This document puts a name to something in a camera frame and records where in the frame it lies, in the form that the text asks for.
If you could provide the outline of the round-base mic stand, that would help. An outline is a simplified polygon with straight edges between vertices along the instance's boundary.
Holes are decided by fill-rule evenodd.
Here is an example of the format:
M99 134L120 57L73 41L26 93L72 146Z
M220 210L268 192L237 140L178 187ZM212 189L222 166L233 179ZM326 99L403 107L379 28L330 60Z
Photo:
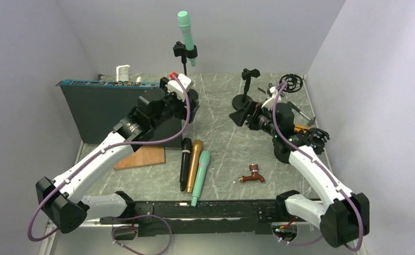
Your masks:
M251 98L248 96L248 91L250 89L251 78L258 78L260 76L260 71L258 69L243 69L241 73L242 80L245 81L244 89L242 94L236 95L232 100L233 108L238 111L244 107L246 102Z
M180 41L177 41L173 46L173 54L175 57L181 58L181 63L183 64L184 75L187 75L187 61L196 59L198 57L197 46L194 45L194 49L188 50Z

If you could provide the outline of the black microphone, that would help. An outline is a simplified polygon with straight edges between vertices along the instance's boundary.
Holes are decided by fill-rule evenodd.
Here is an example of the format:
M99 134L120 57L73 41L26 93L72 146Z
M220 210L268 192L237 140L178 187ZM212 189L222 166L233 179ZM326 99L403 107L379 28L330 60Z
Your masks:
M190 138L184 138L181 145L181 168L180 168L180 191L183 192L187 188L188 175L190 169L192 140Z

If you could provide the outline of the gold microphone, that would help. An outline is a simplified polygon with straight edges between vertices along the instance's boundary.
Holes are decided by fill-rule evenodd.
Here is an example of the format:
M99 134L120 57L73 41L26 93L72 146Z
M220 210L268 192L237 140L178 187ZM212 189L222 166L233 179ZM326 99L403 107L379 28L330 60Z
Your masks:
M194 183L196 180L198 164L200 154L203 151L203 142L201 140L195 140L192 144L192 153L191 153L191 160L190 160L190 168L188 174L188 182L187 182L187 192L192 193L194 188Z

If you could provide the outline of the mint green microphone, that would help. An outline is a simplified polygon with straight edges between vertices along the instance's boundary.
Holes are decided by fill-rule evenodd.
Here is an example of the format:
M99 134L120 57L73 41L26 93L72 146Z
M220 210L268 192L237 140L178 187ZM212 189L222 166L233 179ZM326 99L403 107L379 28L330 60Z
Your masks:
M197 205L198 199L201 196L207 168L210 163L210 157L211 155L209 151L203 151L200 155L197 176L196 176L193 191L192 191L192 201L191 201L192 207L195 207Z
M191 66L196 66L197 59L197 48L193 41L193 35L191 31L191 19L187 11L180 11L177 14L177 21L180 27L180 30L183 34L183 40L185 47L189 53L189 60Z

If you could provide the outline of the black tripod shock-mount stand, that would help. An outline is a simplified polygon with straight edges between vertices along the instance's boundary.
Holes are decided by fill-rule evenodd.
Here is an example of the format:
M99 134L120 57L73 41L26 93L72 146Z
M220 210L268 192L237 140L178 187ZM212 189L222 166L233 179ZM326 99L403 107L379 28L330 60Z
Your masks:
M275 93L275 89L273 89L273 87L277 87L282 82L286 82L286 87L281 93L281 98L284 97L286 94L293 94L300 91L304 86L304 79L302 76L299 76L297 74L285 74L279 79L278 82L270 82L267 85L267 88L264 90L266 94L266 99L270 99L272 95Z

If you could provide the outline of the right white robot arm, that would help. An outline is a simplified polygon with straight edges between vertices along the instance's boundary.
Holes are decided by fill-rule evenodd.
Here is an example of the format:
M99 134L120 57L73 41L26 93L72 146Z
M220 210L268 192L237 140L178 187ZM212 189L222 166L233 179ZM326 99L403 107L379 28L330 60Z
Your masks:
M357 241L355 248L359 249L370 231L369 199L351 191L319 159L329 134L316 127L295 125L292 107L287 103L271 109L250 99L229 117L237 126L246 125L271 135L276 159L296 168L321 200L315 202L296 190L283 192L275 199L276 218L299 217L318 228L330 246Z

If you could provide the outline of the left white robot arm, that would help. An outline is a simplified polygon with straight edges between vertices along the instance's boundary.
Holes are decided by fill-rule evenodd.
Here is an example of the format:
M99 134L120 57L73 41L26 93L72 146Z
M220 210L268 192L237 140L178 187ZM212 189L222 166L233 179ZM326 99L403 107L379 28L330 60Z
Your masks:
M121 223L130 222L135 202L123 191L111 195L89 196L87 191L107 171L143 145L156 145L173 140L181 132L154 141L155 130L172 118L191 123L199 107L194 89L181 95L175 90L155 88L139 97L134 106L84 159L59 176L43 177L36 183L39 209L61 233L70 233L93 218L113 217Z

